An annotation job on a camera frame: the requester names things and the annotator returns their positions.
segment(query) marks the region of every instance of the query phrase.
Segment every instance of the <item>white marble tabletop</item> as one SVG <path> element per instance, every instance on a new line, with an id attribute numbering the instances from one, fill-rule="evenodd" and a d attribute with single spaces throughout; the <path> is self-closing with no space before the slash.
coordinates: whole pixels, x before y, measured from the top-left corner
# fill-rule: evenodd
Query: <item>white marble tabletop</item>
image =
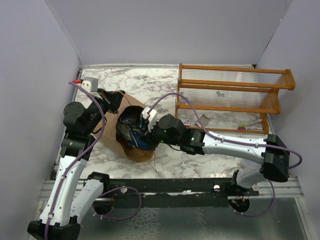
<path id="1" fill-rule="evenodd" d="M 81 78 L 99 79 L 99 88 L 106 91 L 124 90 L 146 106 L 162 95 L 176 92 L 178 68 L 88 68 L 82 71 Z M 175 96 L 168 96 L 155 108 L 158 119 L 166 114 L 174 115 Z M 77 92 L 75 100 L 87 107 L 91 101 L 82 92 Z M 219 127 L 228 127 L 230 122 L 238 123 L 235 115 L 221 115 Z M 258 119 L 256 114 L 241 114 L 241 120 L 250 122 Z M 226 136 L 262 138 L 263 134 L 225 133 Z M 85 179 L 92 172 L 109 174 L 111 178 L 225 178 L 231 177 L 241 167 L 241 159 L 226 155 L 188 155 L 175 151 L 165 144 L 159 144 L 155 158 L 150 162 L 136 163 L 108 149 L 98 142 L 82 172 Z"/>

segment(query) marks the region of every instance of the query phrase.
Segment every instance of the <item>gray wall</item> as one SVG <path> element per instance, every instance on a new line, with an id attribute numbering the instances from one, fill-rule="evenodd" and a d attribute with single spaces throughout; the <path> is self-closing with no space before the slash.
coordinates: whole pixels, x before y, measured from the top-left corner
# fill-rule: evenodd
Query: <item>gray wall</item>
<path id="1" fill-rule="evenodd" d="M 46 1 L 83 64 L 257 64 L 292 0 Z"/>
<path id="2" fill-rule="evenodd" d="M 27 239 L 79 58 L 43 0 L 0 3 L 0 239 Z"/>
<path id="3" fill-rule="evenodd" d="M 294 0 L 258 68 L 291 69 L 296 88 L 280 94 L 281 114 L 272 116 L 276 133 L 304 162 L 298 175 L 320 238 L 320 1 Z M 297 158 L 291 157 L 291 164 Z"/>

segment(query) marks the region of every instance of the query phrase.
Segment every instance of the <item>paper bag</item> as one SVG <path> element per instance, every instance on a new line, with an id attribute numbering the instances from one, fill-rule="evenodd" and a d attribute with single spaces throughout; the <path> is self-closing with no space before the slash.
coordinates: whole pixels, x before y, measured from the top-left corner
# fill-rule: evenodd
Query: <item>paper bag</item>
<path id="1" fill-rule="evenodd" d="M 118 121 L 118 117 L 127 107 L 130 106 L 130 104 L 132 106 L 140 106 L 142 107 L 142 109 L 146 107 L 143 103 L 126 93 L 122 98 L 120 107 L 118 109 L 118 114 L 112 114 L 110 112 L 107 112 L 105 114 L 106 125 L 104 127 L 104 131 L 102 137 L 100 138 L 100 141 L 109 149 L 111 149 L 112 151 L 114 151 L 122 157 L 126 157 L 129 160 L 138 163 L 147 162 L 154 155 L 153 150 L 142 150 L 132 147 L 127 144 L 124 138 L 122 138 L 121 136 L 116 136 L 116 124 Z M 96 126 L 95 131 L 101 128 L 101 126 L 102 121 L 100 121 L 99 124 Z"/>

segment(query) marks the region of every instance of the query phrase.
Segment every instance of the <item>purple cable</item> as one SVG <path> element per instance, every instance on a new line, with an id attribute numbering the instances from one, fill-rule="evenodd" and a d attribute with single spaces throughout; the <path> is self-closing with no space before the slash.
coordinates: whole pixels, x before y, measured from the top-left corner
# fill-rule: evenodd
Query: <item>purple cable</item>
<path id="1" fill-rule="evenodd" d="M 243 212 L 236 211 L 230 204 L 229 204 L 229 207 L 233 210 L 234 213 L 239 214 L 241 216 L 245 216 L 245 217 L 253 218 L 253 217 L 260 217 L 262 215 L 265 215 L 266 213 L 268 213 L 274 207 L 274 205 L 276 203 L 275 187 L 274 187 L 274 185 L 272 184 L 272 182 L 270 180 L 269 180 L 269 183 L 271 185 L 272 193 L 273 193 L 272 202 L 271 202 L 270 206 L 266 210 L 264 210 L 263 212 L 260 212 L 258 214 L 246 214 L 246 213 L 243 213 Z"/>
<path id="2" fill-rule="evenodd" d="M 64 176 L 64 178 L 60 179 L 58 187 L 56 188 L 54 197 L 53 197 L 53 201 L 52 201 L 52 205 L 49 211 L 49 214 L 52 215 L 58 200 L 58 196 L 59 196 L 59 192 L 61 190 L 62 184 L 64 182 L 64 180 L 67 177 L 67 173 L 69 172 L 69 170 L 73 167 L 73 165 L 75 165 L 75 163 L 77 161 L 79 161 L 88 151 L 90 151 L 94 145 L 99 141 L 99 139 L 101 138 L 102 134 L 104 133 L 105 130 L 105 125 L 106 125 L 106 120 L 105 120 L 105 115 L 104 115 L 104 111 L 102 110 L 101 106 L 99 105 L 99 103 L 97 102 L 97 100 L 86 90 L 84 90 L 82 87 L 78 86 L 77 84 L 75 84 L 74 82 L 69 82 L 70 85 L 75 86 L 77 89 L 79 89 L 80 91 L 82 91 L 83 93 L 85 93 L 89 99 L 92 100 L 92 102 L 94 102 L 94 104 L 97 106 L 100 114 L 101 114 L 101 119 L 102 119 L 102 127 L 101 127 L 101 131 L 99 136 L 96 138 L 96 140 L 94 140 L 94 142 L 86 149 L 84 150 L 81 154 L 79 154 L 75 160 L 65 169 L 64 173 L 62 174 L 62 176 Z M 48 232 L 49 232 L 49 225 L 50 225 L 50 220 L 51 218 L 48 218 L 45 224 L 45 229 L 44 229 L 44 240 L 48 240 Z"/>
<path id="3" fill-rule="evenodd" d="M 114 188 L 114 189 L 111 189 L 111 190 L 109 190 L 109 191 L 104 192 L 103 194 L 101 194 L 101 195 L 99 196 L 99 198 L 101 198 L 101 197 L 103 197 L 103 196 L 105 196 L 105 195 L 107 195 L 107 194 L 110 194 L 110 193 L 112 193 L 112 192 L 114 192 L 114 191 L 116 191 L 116 190 L 120 190 L 120 189 L 131 189 L 131 190 L 134 190 L 134 191 L 138 194 L 138 197 L 139 197 L 139 206 L 138 206 L 137 210 L 136 210 L 133 214 L 131 214 L 131 215 L 129 215 L 129 216 L 126 216 L 126 217 L 112 217 L 112 216 L 106 216 L 106 215 L 99 215 L 99 214 L 96 213 L 96 210 L 95 210 L 95 208 L 94 208 L 94 205 L 92 205 L 92 210 L 93 210 L 94 214 L 97 215 L 97 216 L 99 216 L 100 218 L 102 217 L 102 218 L 104 218 L 104 219 L 110 219 L 110 220 L 127 220 L 127 219 L 130 219 L 130 218 L 134 217 L 135 215 L 137 215 L 137 213 L 138 213 L 138 212 L 140 211 L 140 209 L 141 209 L 142 198 L 141 198 L 140 192 L 139 192 L 137 189 L 135 189 L 134 187 L 131 187 L 131 186 L 120 186 L 120 187 L 116 187 L 116 188 Z"/>
<path id="4" fill-rule="evenodd" d="M 238 145 L 243 145 L 243 146 L 256 147 L 256 144 L 254 144 L 254 143 L 247 143 L 247 142 L 235 141 L 235 140 L 230 140 L 230 139 L 222 139 L 221 137 L 214 136 L 213 134 L 211 134 L 211 133 L 204 127 L 203 123 L 201 122 L 200 117 L 199 117 L 199 115 L 198 115 L 198 113 L 197 113 L 194 105 L 193 105 L 185 96 L 183 96 L 183 95 L 181 95 L 181 94 L 179 94 L 179 93 L 176 93 L 176 92 L 170 92 L 170 93 L 167 93 L 167 94 L 163 95 L 162 97 L 160 97 L 160 98 L 152 105 L 152 107 L 151 107 L 150 110 L 148 111 L 148 114 L 150 114 L 150 112 L 152 111 L 152 109 L 154 109 L 154 108 L 156 107 L 156 105 L 157 105 L 161 100 L 163 100 L 165 97 L 170 96 L 170 95 L 179 96 L 179 97 L 183 98 L 183 99 L 190 105 L 190 107 L 191 107 L 191 109 L 193 110 L 193 112 L 194 112 L 194 114 L 195 114 L 195 116 L 196 116 L 199 124 L 201 125 L 201 128 L 203 129 L 203 131 L 204 131 L 207 135 L 209 135 L 210 137 L 212 137 L 213 139 L 219 140 L 219 141 L 224 141 L 224 142 L 231 143 L 231 144 L 238 144 Z M 298 167 L 298 166 L 302 163 L 302 161 L 303 161 L 302 156 L 301 156 L 298 152 L 296 152 L 295 150 L 292 150 L 292 149 L 288 149 L 288 148 L 286 148 L 286 147 L 274 146 L 274 145 L 270 145 L 270 144 L 258 144 L 258 147 L 279 149 L 279 150 L 287 151 L 287 152 L 290 152 L 290 153 L 293 153 L 293 154 L 297 155 L 297 156 L 299 157 L 298 163 L 290 166 L 289 169 L 293 169 L 293 168 Z M 259 213 L 259 214 L 256 214 L 256 215 L 245 215 L 245 214 L 242 214 L 243 216 L 247 216 L 247 217 L 259 217 L 259 216 L 262 216 L 262 215 L 266 214 L 267 212 L 269 212 L 269 211 L 273 208 L 273 206 L 275 205 L 276 193 L 275 193 L 275 188 L 274 188 L 273 184 L 271 183 L 271 181 L 269 181 L 269 182 L 270 182 L 270 184 L 271 184 L 272 191 L 273 191 L 273 199 L 272 199 L 272 203 L 271 203 L 271 205 L 268 207 L 268 209 L 265 210 L 265 211 L 263 211 L 263 212 L 261 212 L 261 213 Z"/>

